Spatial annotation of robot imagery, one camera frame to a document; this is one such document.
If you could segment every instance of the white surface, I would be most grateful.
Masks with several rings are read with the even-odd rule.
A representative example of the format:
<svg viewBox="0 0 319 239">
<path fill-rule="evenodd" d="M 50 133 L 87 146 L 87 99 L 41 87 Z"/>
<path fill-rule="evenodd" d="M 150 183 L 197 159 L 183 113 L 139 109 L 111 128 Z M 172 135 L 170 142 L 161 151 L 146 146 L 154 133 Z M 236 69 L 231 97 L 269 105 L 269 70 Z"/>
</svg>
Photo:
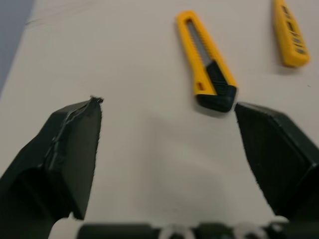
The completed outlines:
<svg viewBox="0 0 319 239">
<path fill-rule="evenodd" d="M 0 101 L 0 173 L 51 112 L 105 98 L 86 222 L 265 223 L 234 113 L 194 106 L 174 17 L 192 9 L 231 69 L 238 100 L 286 112 L 319 145 L 317 0 L 287 0 L 312 62 L 280 66 L 270 0 L 38 0 Z M 59 221 L 50 239 L 76 237 Z"/>
</svg>

